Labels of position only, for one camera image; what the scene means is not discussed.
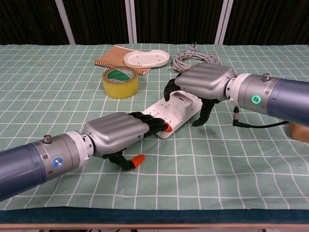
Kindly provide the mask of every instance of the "power socket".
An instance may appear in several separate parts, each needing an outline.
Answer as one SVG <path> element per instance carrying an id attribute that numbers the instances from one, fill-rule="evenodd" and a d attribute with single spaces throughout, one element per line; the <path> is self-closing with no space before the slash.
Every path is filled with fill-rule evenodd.
<path id="1" fill-rule="evenodd" d="M 172 92 L 168 102 L 164 98 L 144 110 L 145 115 L 159 117 L 170 124 L 171 132 L 160 131 L 157 133 L 161 139 L 167 139 L 178 128 L 192 118 L 202 107 L 202 101 L 198 97 L 182 90 Z"/>

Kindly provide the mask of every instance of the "black cable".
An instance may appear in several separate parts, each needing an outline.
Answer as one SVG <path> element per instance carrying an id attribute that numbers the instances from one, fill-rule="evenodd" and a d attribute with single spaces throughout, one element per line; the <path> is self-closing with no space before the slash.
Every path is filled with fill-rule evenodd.
<path id="1" fill-rule="evenodd" d="M 233 126 L 235 126 L 235 127 L 245 127 L 245 128 L 261 129 L 261 128 L 276 127 L 276 126 L 280 126 L 280 125 L 289 123 L 288 121 L 283 121 L 283 122 L 278 122 L 278 123 L 269 124 L 269 125 L 255 126 L 255 125 L 250 125 L 250 124 L 238 122 L 238 113 L 239 113 L 239 108 L 238 107 L 235 106 L 233 113 L 234 113 Z"/>

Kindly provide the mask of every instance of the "green indicator light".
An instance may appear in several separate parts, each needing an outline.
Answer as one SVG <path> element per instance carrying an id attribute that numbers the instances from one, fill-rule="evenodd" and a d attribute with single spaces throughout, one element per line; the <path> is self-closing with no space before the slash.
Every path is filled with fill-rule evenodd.
<path id="1" fill-rule="evenodd" d="M 261 97 L 259 95 L 253 95 L 251 100 L 254 104 L 258 104 L 261 102 Z"/>

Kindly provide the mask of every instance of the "orange fingertip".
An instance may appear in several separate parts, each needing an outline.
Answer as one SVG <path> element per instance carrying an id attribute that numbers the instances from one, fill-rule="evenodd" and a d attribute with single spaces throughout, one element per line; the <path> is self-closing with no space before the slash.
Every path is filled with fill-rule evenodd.
<path id="1" fill-rule="evenodd" d="M 140 166 L 140 164 L 143 163 L 144 160 L 145 160 L 145 156 L 143 154 L 140 154 L 134 157 L 133 159 L 131 159 L 131 161 L 134 164 L 134 168 L 137 168 L 138 166 Z"/>
<path id="2" fill-rule="evenodd" d="M 165 124 L 167 124 L 168 128 L 164 130 L 164 132 L 172 132 L 173 128 L 170 126 L 170 124 L 167 122 Z"/>

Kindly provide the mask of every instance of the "notebook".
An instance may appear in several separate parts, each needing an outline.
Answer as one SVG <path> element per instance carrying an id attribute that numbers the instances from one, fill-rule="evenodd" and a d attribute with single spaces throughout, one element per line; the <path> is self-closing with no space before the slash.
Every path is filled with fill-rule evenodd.
<path id="1" fill-rule="evenodd" d="M 126 66 L 124 62 L 124 56 L 135 50 L 120 47 L 114 45 L 106 54 L 95 60 L 95 65 L 113 68 L 117 66 Z M 135 69 L 139 75 L 146 75 L 150 68 L 148 69 Z"/>

